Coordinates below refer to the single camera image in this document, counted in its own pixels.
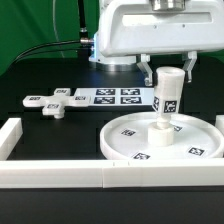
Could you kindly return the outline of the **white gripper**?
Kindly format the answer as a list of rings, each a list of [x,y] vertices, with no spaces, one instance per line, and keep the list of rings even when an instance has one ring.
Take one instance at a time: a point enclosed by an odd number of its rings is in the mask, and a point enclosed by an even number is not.
[[[106,57],[141,54],[137,66],[148,87],[153,71],[147,54],[186,52],[183,70],[191,83],[197,52],[224,49],[224,0],[186,0],[182,11],[155,11],[150,0],[112,0],[100,16],[98,38]]]

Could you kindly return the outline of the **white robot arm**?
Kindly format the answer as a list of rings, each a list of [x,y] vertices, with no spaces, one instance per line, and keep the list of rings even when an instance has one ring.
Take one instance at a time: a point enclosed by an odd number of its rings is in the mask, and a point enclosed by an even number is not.
[[[153,84],[152,55],[180,54],[188,80],[200,52],[224,49],[224,0],[99,0],[89,61],[106,71],[138,67]]]

